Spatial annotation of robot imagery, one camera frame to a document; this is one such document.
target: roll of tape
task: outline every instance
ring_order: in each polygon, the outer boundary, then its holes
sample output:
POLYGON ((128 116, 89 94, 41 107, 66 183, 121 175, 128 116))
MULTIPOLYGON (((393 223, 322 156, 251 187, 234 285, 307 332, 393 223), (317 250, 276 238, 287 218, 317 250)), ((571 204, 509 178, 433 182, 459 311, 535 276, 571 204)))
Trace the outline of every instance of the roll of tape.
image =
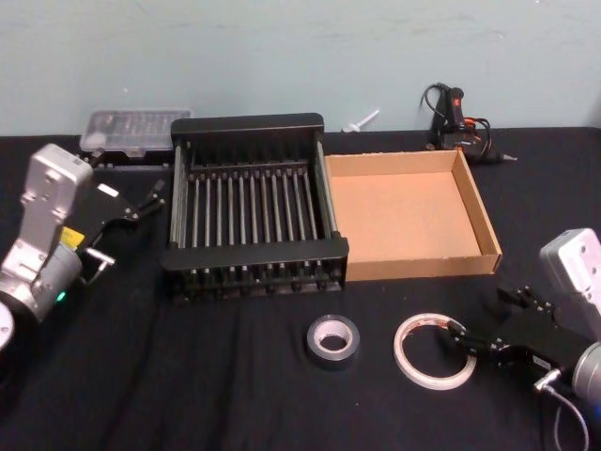
POLYGON ((398 367, 410 380, 421 385, 424 388, 430 390, 452 390, 465 383, 473 373, 476 367, 476 358, 472 355, 468 355, 465 366, 454 376, 448 378, 435 378, 428 376, 421 371, 418 371, 408 360, 403 350, 403 341, 410 334, 411 331, 418 329, 423 326, 438 326, 441 329, 447 329, 449 321, 457 322, 454 319, 445 317, 444 315, 438 315, 436 313, 423 313, 421 315, 415 315, 407 319, 403 324, 399 326, 394 336, 394 358, 398 367))
POLYGON ((340 315, 324 315, 316 319, 307 332, 307 349, 309 356, 326 369, 343 369, 348 367, 359 352, 359 330, 348 318, 340 315), (322 344, 329 336, 336 336, 345 341, 339 350, 329 350, 322 344))

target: dish rack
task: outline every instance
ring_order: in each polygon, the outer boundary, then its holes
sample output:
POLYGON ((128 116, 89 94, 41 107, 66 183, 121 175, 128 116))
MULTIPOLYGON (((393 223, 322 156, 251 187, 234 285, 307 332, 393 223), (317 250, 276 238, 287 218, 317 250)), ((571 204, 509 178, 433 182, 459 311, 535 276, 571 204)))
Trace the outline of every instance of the dish rack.
POLYGON ((168 248, 176 298, 337 290, 337 231, 318 114, 185 118, 175 149, 168 248))

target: cardboard box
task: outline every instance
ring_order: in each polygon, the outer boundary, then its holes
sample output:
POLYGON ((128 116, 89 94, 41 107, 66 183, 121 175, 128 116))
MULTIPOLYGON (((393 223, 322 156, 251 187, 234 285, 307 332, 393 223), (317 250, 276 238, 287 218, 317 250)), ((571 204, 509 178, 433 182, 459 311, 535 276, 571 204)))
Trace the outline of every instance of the cardboard box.
POLYGON ((347 281, 490 274, 501 248, 460 151, 331 155, 347 281))

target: plastic storage case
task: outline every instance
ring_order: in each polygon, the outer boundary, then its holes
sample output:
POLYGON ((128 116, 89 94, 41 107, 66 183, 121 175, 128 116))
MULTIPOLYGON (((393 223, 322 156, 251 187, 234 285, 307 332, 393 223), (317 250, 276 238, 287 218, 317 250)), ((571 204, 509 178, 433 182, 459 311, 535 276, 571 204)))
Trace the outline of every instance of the plastic storage case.
POLYGON ((84 152, 98 148, 121 152, 129 159, 172 152, 171 124, 191 115, 191 110, 183 108, 98 110, 90 116, 80 148, 84 152))
POLYGON ((341 289, 318 114, 180 119, 170 242, 176 298, 341 289))

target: black tablecloth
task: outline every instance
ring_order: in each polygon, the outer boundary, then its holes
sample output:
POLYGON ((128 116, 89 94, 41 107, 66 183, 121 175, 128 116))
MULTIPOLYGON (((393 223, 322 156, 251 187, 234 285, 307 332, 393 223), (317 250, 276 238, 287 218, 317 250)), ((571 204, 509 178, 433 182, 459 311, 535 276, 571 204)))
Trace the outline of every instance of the black tablecloth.
MULTIPOLYGON (((438 312, 492 325, 483 302, 504 282, 529 284, 562 307, 562 324, 589 334, 580 310, 551 289, 538 262, 568 228, 601 232, 601 132, 515 129, 494 133, 516 163, 473 169, 504 253, 495 276, 351 283, 344 293, 173 306, 158 258, 167 209, 104 249, 118 264, 71 290, 41 330, 39 356, 19 401, 0 424, 1 449, 508 450, 540 449, 539 397, 530 374, 479 362, 449 392, 410 382, 393 358, 393 336, 411 315, 438 312), (303 340, 317 317, 341 314, 361 332, 347 371, 324 372, 303 340)), ((329 153, 419 149, 422 132, 328 134, 329 153)), ((43 144, 77 148, 73 136, 0 138, 0 256, 13 242, 28 157, 43 144)), ((105 171, 99 180, 139 198, 161 172, 105 171)), ((435 331, 406 342, 424 371, 450 375, 461 359, 435 331)), ((555 403, 543 402, 548 449, 555 403)), ((593 426, 599 420, 587 409, 593 426)), ((564 416, 564 449, 579 449, 564 416)))

